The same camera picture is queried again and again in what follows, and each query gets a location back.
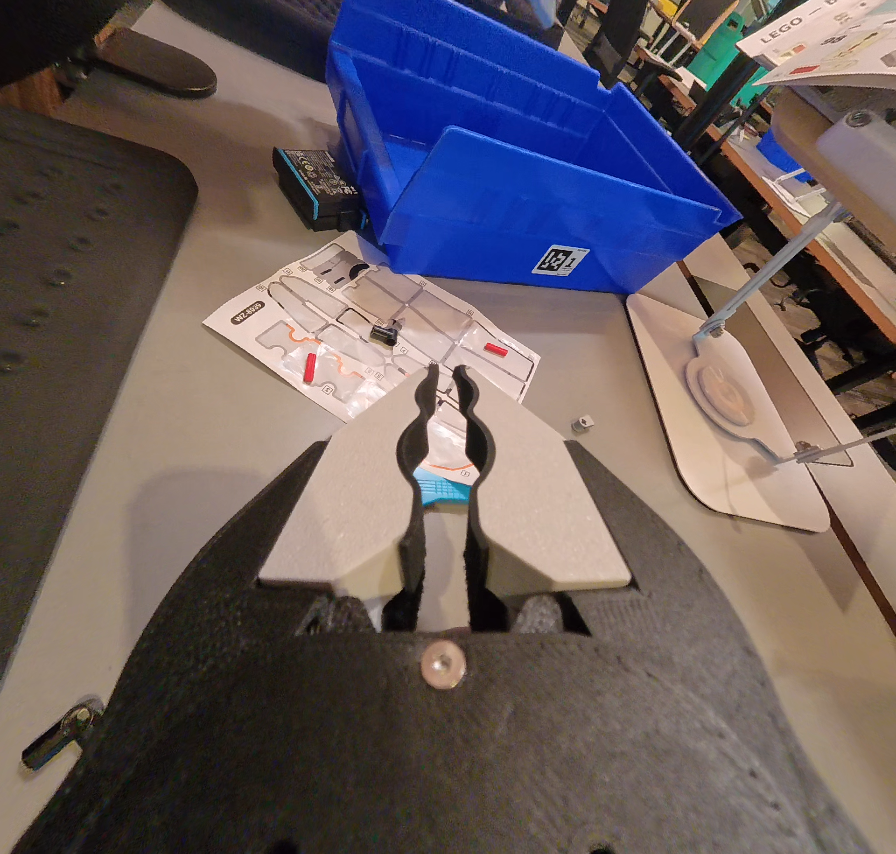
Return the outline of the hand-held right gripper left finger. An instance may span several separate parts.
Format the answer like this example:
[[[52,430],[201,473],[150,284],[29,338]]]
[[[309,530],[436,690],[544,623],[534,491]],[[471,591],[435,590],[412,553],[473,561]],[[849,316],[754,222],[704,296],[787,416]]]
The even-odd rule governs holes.
[[[428,454],[438,380],[437,365],[420,369],[331,436],[259,582],[377,601],[383,629],[417,628],[426,539],[413,473]]]

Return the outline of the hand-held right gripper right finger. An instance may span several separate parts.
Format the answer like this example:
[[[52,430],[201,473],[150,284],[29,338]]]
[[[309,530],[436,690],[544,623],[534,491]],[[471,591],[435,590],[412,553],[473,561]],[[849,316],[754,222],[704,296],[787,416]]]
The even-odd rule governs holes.
[[[505,632],[530,598],[622,590],[633,579],[572,441],[478,370],[453,372],[477,470],[463,553],[469,627]]]

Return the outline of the blue brick separator tool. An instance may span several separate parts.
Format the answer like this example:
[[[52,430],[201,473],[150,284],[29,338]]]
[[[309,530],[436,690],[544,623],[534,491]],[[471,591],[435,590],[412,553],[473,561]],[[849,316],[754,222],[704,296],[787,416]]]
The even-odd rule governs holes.
[[[468,508],[471,486],[452,479],[444,479],[422,467],[413,472],[420,489],[422,507],[427,510],[440,506]]]

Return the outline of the blue plastic bin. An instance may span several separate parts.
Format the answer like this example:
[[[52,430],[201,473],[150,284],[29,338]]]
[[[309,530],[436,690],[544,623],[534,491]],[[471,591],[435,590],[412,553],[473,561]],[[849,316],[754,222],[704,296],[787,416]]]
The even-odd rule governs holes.
[[[398,274],[628,295],[741,218],[624,84],[454,0],[342,0],[326,82]]]

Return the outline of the paper instruction sheet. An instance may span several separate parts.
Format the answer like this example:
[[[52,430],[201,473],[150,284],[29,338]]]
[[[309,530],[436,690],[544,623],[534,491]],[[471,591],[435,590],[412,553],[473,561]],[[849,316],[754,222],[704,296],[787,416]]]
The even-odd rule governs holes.
[[[808,0],[737,48],[764,85],[894,90],[894,0]]]

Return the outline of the white document stand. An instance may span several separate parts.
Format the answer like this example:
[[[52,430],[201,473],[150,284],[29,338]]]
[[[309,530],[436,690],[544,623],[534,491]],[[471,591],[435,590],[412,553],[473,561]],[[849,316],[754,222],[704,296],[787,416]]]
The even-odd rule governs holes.
[[[832,194],[766,269],[700,319],[641,293],[625,306],[673,461],[694,497],[716,512],[805,532],[831,520],[810,469],[894,433],[824,447],[795,439],[753,360],[725,324],[801,247],[849,213],[875,232],[894,231],[894,129],[854,110],[811,141],[804,155]]]

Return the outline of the green plastic tote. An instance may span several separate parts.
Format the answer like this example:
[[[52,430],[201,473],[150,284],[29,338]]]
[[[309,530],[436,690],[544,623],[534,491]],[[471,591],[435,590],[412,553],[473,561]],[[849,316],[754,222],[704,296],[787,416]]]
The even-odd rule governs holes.
[[[740,54],[736,46],[744,37],[746,26],[746,21],[741,14],[733,11],[712,32],[707,42],[687,65],[687,70],[701,81],[706,91],[718,81],[731,62]],[[747,83],[732,99],[731,105],[747,108],[756,95],[763,92],[764,87],[760,85],[760,80],[768,72],[768,69],[758,65]]]

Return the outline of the clear sticker sheet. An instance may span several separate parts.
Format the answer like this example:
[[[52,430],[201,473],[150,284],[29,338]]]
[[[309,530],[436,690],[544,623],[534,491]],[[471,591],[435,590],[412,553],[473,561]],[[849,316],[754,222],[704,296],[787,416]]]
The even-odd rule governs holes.
[[[372,343],[374,324],[402,322],[394,348]],[[393,272],[385,256],[348,232],[214,311],[203,325],[348,422],[408,377],[439,367],[428,456],[421,467],[472,485],[477,470],[466,457],[466,421],[453,372],[478,370],[521,402],[540,356],[499,329],[478,309],[418,275]],[[492,342],[507,358],[483,350]],[[315,378],[303,382],[306,356],[317,354]]]

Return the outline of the black fabric case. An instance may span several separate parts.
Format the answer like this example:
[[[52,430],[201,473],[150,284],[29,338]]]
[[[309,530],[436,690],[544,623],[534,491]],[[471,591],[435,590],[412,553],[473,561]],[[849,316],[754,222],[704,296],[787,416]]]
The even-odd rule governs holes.
[[[162,0],[186,20],[319,83],[342,0]]]

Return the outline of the small blue bin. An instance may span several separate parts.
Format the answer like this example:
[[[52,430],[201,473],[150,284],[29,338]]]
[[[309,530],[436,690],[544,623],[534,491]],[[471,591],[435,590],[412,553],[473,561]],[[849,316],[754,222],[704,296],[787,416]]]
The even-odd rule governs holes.
[[[785,173],[794,172],[800,166],[799,161],[796,161],[778,142],[771,127],[756,143],[756,151],[763,155],[768,163]]]

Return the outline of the black battery pack blue-edged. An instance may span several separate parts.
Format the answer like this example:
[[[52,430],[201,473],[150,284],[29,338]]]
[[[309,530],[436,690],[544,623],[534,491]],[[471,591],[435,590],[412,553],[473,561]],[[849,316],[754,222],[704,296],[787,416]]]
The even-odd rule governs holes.
[[[329,152],[275,147],[272,161],[282,193],[309,230],[361,231],[369,224],[361,193]]]

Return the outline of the black dimpled pad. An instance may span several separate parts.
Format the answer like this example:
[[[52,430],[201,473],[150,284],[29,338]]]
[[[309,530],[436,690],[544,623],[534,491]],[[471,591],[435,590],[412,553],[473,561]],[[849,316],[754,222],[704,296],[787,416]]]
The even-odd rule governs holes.
[[[2,674],[197,195],[170,154],[2,108]]]

